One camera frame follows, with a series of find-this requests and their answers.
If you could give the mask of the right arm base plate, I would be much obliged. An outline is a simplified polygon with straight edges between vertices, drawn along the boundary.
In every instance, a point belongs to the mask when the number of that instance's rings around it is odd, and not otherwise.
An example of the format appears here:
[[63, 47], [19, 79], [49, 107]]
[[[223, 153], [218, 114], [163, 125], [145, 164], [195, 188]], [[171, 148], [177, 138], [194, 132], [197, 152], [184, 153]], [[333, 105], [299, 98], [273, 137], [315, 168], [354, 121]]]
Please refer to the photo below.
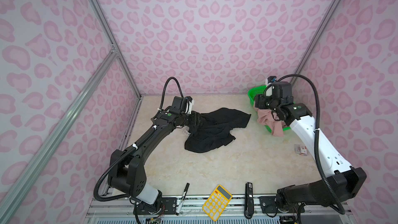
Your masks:
[[279, 214], [297, 214], [305, 212], [304, 204], [288, 203], [280, 195], [275, 196], [260, 196], [260, 207], [263, 214], [269, 217], [275, 217]]

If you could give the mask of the black shirt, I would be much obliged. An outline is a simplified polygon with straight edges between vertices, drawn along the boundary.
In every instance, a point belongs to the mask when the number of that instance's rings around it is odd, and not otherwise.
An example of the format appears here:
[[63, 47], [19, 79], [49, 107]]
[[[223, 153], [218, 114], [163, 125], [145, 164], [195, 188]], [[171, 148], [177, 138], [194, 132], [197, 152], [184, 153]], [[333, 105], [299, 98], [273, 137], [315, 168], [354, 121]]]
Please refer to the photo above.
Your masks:
[[185, 141], [185, 150], [205, 153], [229, 145], [235, 140], [230, 131], [246, 128], [251, 115], [239, 110], [220, 108], [210, 113], [201, 114], [203, 125], [189, 128], [189, 137]]

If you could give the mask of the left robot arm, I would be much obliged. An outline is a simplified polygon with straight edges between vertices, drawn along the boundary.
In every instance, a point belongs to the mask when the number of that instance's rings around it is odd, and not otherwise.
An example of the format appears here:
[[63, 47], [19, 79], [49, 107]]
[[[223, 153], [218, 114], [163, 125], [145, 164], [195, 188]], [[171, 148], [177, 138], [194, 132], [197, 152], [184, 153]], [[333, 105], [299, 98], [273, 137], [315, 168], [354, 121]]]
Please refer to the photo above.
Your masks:
[[201, 114], [173, 114], [161, 111], [151, 119], [152, 126], [135, 143], [111, 155], [107, 184], [122, 192], [112, 201], [131, 199], [149, 213], [157, 213], [162, 205], [161, 191], [147, 183], [145, 163], [160, 142], [178, 127], [198, 128], [204, 124]]

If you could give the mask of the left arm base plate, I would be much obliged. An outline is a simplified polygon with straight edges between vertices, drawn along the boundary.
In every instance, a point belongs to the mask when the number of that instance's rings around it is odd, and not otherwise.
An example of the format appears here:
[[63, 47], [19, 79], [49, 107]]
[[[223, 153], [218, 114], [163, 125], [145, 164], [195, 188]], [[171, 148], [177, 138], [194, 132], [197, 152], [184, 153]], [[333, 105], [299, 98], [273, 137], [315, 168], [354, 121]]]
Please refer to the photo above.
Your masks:
[[134, 208], [137, 215], [175, 215], [177, 198], [158, 196], [154, 204], [140, 202]]

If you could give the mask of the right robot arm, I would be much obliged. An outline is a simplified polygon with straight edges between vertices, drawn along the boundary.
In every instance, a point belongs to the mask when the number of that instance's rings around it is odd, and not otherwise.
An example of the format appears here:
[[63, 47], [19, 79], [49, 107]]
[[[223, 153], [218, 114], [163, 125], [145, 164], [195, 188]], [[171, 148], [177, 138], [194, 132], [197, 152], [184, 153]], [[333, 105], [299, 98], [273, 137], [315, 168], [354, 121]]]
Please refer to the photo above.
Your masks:
[[276, 99], [258, 94], [255, 108], [270, 110], [284, 121], [302, 140], [312, 155], [320, 180], [293, 185], [277, 191], [276, 206], [284, 211], [295, 205], [320, 205], [345, 214], [343, 202], [354, 198], [367, 175], [362, 168], [355, 168], [331, 144], [319, 126], [319, 118], [303, 103], [295, 104], [291, 97]]

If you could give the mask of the pink garment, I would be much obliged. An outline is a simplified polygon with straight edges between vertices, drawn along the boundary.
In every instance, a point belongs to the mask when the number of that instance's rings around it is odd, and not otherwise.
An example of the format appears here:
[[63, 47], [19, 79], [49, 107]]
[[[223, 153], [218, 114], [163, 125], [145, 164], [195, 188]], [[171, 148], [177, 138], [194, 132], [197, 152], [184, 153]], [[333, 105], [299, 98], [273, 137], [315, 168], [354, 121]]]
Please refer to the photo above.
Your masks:
[[258, 115], [257, 123], [268, 126], [272, 136], [279, 138], [284, 137], [283, 128], [287, 127], [284, 121], [280, 121], [277, 115], [271, 110], [262, 110], [256, 107], [254, 107], [254, 109]]

